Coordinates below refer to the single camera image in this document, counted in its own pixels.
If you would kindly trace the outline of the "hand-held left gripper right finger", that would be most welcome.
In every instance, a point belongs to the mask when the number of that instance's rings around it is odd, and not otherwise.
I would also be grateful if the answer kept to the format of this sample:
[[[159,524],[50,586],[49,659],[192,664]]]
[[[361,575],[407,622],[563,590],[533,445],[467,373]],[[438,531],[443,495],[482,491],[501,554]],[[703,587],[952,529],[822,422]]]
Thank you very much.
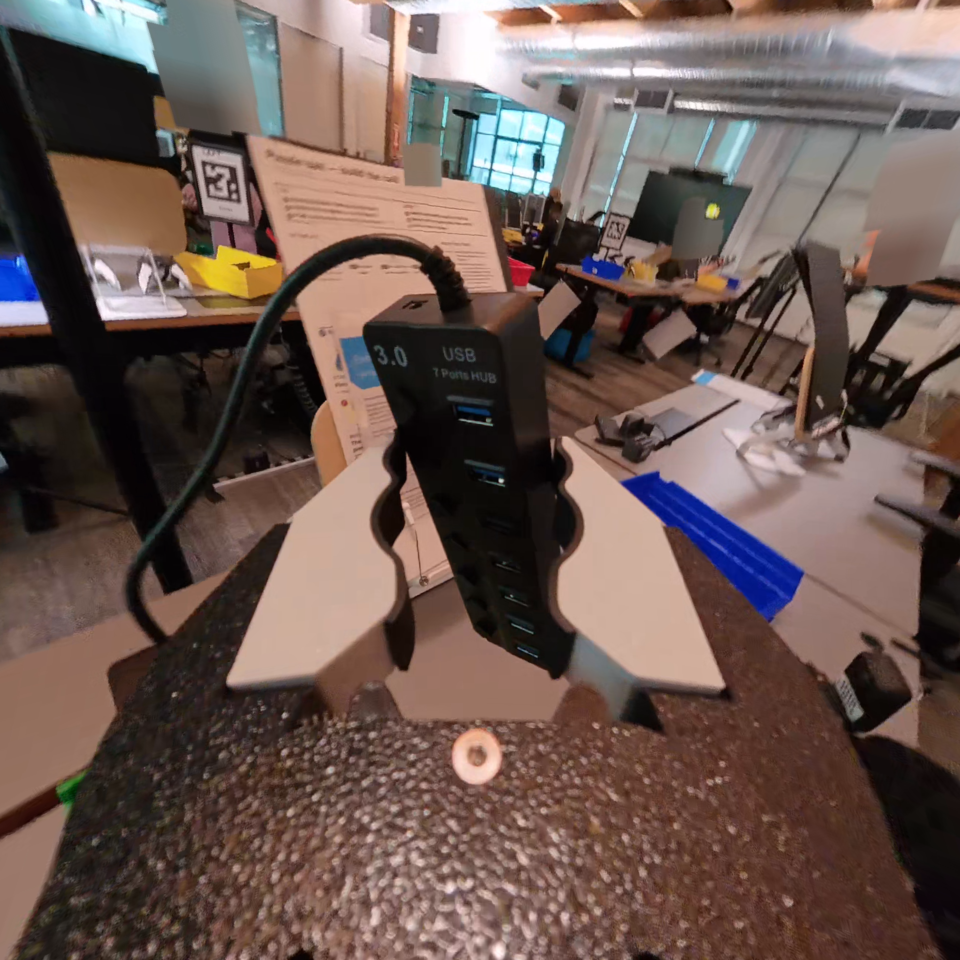
[[[572,516],[556,568],[557,618],[575,634],[565,678],[610,719],[641,695],[721,697],[726,680],[666,527],[576,440],[558,438],[558,506]]]

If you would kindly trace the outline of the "large blue plastic bin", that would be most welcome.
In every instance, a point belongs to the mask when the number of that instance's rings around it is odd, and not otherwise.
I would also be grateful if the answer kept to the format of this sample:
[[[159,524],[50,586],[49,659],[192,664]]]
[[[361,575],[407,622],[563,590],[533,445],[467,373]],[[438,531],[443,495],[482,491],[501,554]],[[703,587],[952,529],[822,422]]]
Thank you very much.
[[[666,527],[690,539],[767,622],[795,598],[804,571],[657,471],[621,482]]]

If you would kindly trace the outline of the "white metal laptop stand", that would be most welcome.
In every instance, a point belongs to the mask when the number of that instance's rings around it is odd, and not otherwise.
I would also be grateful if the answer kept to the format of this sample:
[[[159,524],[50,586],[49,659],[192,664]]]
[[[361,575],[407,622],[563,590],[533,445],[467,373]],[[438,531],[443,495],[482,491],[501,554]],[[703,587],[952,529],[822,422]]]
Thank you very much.
[[[801,427],[797,412],[793,406],[768,411],[748,429],[725,427],[722,434],[740,460],[771,474],[803,477],[814,461],[845,463],[851,443],[841,418],[831,416]]]

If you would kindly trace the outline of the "black power brick with label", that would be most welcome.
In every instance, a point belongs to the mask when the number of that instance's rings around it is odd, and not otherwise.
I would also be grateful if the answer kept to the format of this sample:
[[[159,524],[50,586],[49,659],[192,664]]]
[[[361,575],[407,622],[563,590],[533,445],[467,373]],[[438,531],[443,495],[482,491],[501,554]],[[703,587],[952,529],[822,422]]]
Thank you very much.
[[[912,700],[901,668],[883,651],[856,655],[826,690],[853,735],[872,733]]]

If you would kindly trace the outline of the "long wooden desk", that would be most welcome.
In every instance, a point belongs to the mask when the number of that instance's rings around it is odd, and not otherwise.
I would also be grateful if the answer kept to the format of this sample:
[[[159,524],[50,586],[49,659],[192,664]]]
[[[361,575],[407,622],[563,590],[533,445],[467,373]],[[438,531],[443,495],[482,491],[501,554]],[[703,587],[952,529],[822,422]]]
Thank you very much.
[[[104,326],[113,355],[126,363],[175,354],[210,354],[244,347],[266,299],[225,294],[179,300],[178,317],[114,319]],[[66,366],[66,354],[39,303],[2,303],[1,369]]]
[[[748,290],[713,289],[700,286],[694,280],[654,281],[643,283],[623,275],[617,280],[600,277],[576,265],[558,264],[557,272],[571,286],[583,288],[583,297],[592,303],[600,292],[624,301],[630,309],[630,323],[614,351],[637,363],[644,363],[648,351],[641,347],[642,336],[648,329],[649,306],[659,306],[669,314],[678,306],[726,306],[736,303]]]

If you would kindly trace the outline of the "black curved panel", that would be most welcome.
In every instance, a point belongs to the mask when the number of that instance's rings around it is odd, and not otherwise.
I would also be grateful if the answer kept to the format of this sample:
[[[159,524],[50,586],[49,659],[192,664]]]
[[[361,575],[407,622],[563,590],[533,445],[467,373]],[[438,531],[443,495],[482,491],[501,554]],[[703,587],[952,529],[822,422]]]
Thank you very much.
[[[839,250],[808,241],[794,251],[810,306],[813,341],[804,357],[798,387],[795,438],[811,442],[842,420],[850,358],[844,270]]]

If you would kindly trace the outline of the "large yellow bin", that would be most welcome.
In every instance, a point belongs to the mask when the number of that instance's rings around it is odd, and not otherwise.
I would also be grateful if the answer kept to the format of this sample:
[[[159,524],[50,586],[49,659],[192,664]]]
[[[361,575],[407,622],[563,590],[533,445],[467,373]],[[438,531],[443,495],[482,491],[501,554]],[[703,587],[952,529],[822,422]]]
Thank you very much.
[[[174,262],[193,286],[246,301],[275,294],[284,280],[279,261],[228,246],[213,257],[184,251]]]

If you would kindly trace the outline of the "black tripod pole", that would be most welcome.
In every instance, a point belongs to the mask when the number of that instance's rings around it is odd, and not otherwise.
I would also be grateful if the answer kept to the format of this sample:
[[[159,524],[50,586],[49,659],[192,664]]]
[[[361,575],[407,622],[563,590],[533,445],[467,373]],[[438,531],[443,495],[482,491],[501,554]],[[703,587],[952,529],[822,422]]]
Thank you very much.
[[[1,29],[1,188],[6,221],[27,259],[99,448],[144,542],[160,521],[165,501],[6,28]]]

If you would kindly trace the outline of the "clear acrylic stand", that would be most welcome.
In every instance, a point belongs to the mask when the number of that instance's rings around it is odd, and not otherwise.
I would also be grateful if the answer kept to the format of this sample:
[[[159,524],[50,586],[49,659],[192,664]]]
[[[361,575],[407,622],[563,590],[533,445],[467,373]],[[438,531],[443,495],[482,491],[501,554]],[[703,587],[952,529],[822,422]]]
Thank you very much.
[[[145,246],[80,245],[78,252],[101,319],[184,318],[184,299],[194,292],[184,268]]]

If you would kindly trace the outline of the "white instruction sheet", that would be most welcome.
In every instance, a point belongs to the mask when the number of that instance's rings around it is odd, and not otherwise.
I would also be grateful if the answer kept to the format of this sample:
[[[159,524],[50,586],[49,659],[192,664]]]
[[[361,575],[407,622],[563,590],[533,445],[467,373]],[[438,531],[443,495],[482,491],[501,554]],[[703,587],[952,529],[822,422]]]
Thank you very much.
[[[286,272],[346,239],[400,236],[441,248],[470,293],[503,293],[477,183],[408,186],[400,168],[263,137],[248,138],[247,150]],[[313,281],[296,308],[319,378],[311,343],[336,313],[356,311],[365,326],[397,300],[433,292],[418,264],[397,256],[354,260]]]

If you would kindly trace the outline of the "brown cardboard board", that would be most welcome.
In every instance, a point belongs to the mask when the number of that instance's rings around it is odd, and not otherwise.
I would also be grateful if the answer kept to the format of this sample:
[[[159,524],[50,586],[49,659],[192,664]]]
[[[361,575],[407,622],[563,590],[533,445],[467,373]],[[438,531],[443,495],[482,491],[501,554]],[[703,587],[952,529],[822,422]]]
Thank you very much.
[[[159,167],[47,153],[78,246],[145,248],[173,258],[186,251],[181,187]]]

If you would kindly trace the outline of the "large black board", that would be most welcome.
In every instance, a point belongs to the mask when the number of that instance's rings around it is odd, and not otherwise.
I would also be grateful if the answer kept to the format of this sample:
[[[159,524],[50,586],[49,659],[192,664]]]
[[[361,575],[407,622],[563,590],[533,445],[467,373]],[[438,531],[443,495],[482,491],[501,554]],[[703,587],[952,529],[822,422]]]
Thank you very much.
[[[158,75],[143,65],[23,30],[9,30],[48,152],[162,166]]]

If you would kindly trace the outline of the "large black wall screen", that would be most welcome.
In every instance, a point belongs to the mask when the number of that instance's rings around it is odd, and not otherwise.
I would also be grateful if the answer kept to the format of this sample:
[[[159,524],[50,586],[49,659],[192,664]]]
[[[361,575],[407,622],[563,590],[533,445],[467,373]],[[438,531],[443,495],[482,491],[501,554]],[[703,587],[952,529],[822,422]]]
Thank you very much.
[[[704,218],[723,226],[723,249],[747,204],[753,188],[729,182],[723,174],[672,167],[650,172],[643,184],[627,227],[627,236],[649,244],[668,245],[683,204],[702,199]]]

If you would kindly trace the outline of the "wooden post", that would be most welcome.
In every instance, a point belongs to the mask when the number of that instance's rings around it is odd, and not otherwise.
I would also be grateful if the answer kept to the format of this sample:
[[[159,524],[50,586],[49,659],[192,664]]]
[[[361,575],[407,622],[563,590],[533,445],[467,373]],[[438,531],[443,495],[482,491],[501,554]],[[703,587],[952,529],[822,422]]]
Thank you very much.
[[[409,14],[389,7],[389,59],[387,69],[385,163],[402,167],[407,105],[407,55],[409,52]]]

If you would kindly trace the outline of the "silver round ventilation duct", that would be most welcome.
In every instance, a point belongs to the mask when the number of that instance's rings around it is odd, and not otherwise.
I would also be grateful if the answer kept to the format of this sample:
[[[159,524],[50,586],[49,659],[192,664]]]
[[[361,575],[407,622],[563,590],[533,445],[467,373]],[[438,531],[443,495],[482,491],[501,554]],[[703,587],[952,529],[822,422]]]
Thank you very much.
[[[501,27],[524,77],[667,91],[667,110],[885,128],[958,113],[957,6]]]

